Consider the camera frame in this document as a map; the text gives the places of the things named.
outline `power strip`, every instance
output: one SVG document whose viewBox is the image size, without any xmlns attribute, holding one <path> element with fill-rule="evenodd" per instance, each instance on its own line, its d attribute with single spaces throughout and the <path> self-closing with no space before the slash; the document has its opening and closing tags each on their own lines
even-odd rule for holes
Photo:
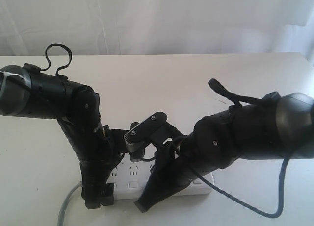
<svg viewBox="0 0 314 226">
<path fill-rule="evenodd" d="M 154 161 L 130 162 L 130 156 L 126 154 L 122 162 L 112 170 L 108 179 L 108 183 L 114 183 L 114 198 L 116 200 L 139 198 L 150 176 L 153 164 Z M 206 176 L 206 179 L 214 183 L 211 173 Z M 174 196 L 209 194 L 211 190 L 200 179 L 197 179 Z"/>
</svg>

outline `black strap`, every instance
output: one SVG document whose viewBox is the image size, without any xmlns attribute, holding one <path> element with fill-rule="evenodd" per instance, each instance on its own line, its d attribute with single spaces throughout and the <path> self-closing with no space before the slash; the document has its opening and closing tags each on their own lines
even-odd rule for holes
<svg viewBox="0 0 314 226">
<path fill-rule="evenodd" d="M 70 50 L 69 47 L 67 47 L 67 46 L 65 46 L 65 45 L 63 45 L 63 44 L 53 43 L 53 44 L 48 45 L 48 47 L 46 48 L 46 51 L 45 51 L 45 57 L 46 57 L 47 62 L 48 62 L 48 67 L 45 68 L 45 69 L 42 69 L 41 72 L 48 70 L 48 69 L 50 68 L 50 66 L 51 66 L 51 61 L 50 61 L 50 59 L 49 59 L 47 53 L 48 53 L 48 50 L 49 50 L 51 47 L 53 47 L 53 46 L 59 46 L 59 47 L 64 48 L 64 49 L 66 50 L 66 52 L 68 53 L 68 55 L 69 55 L 69 63 L 66 64 L 66 65 L 64 65 L 64 66 L 58 67 L 57 71 L 55 72 L 55 76 L 59 76 L 59 71 L 62 70 L 62 69 L 67 68 L 67 67 L 71 64 L 71 61 L 72 61 L 72 52 L 71 52 L 71 50 Z"/>
<path fill-rule="evenodd" d="M 228 91 L 220 82 L 214 78 L 212 78 L 208 82 L 209 87 L 215 91 L 217 94 L 222 95 L 229 99 L 231 102 L 235 104 L 235 106 L 241 107 L 240 102 L 245 102 L 248 104 L 264 104 L 264 101 L 262 99 L 250 97 L 250 96 L 243 96 L 243 95 L 237 95 L 230 91 Z"/>
</svg>

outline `white table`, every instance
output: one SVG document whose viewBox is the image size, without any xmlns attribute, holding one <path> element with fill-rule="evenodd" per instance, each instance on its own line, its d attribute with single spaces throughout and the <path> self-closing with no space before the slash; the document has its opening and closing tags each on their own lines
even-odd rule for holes
<svg viewBox="0 0 314 226">
<path fill-rule="evenodd" d="M 0 67 L 24 62 L 46 66 L 42 56 L 0 57 Z M 49 72 L 66 62 L 67 57 L 52 57 Z M 313 68 L 298 53 L 74 56 L 63 73 L 100 93 L 102 123 L 111 128 L 128 128 L 133 121 L 164 111 L 170 123 L 189 134 L 200 118 L 231 104 L 207 86 L 212 77 L 233 92 L 255 97 L 272 91 L 314 96 Z M 55 120 L 0 117 L 0 123 L 0 225 L 55 225 L 65 195 L 81 180 L 71 146 Z M 280 165 L 238 160 L 214 172 L 215 183 L 273 212 Z M 285 209 L 275 220 L 216 192 L 167 199 L 142 214 L 130 200 L 87 210 L 76 191 L 65 225 L 313 225 L 314 160 L 291 161 L 286 179 Z"/>
</svg>

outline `white power strip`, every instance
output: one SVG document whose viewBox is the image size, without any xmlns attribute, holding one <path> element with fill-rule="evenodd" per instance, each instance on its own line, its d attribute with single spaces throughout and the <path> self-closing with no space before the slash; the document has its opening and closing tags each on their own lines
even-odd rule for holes
<svg viewBox="0 0 314 226">
<path fill-rule="evenodd" d="M 154 161 L 130 162 L 130 156 L 126 154 L 122 162 L 112 170 L 108 179 L 108 183 L 114 183 L 114 198 L 116 200 L 139 198 L 150 176 L 153 164 Z M 206 179 L 211 183 L 214 182 L 211 173 L 206 176 Z M 210 192 L 211 188 L 197 179 L 174 196 L 208 194 Z"/>
</svg>

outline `gray cable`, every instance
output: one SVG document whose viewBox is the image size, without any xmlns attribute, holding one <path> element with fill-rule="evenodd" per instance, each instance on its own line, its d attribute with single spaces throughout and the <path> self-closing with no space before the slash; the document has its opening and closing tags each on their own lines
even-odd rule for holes
<svg viewBox="0 0 314 226">
<path fill-rule="evenodd" d="M 63 204 L 60 208 L 60 211 L 59 211 L 59 215 L 58 215 L 58 223 L 57 223 L 57 226 L 63 226 L 63 221 L 64 221 L 64 215 L 65 215 L 65 211 L 67 209 L 67 206 L 70 202 L 70 198 L 71 198 L 71 195 L 73 194 L 73 192 L 75 192 L 75 190 L 77 190 L 79 187 L 82 186 L 82 182 L 78 183 L 77 185 L 75 185 L 71 191 L 68 193 L 68 195 L 66 196 L 66 198 L 64 199 L 63 201 Z"/>
</svg>

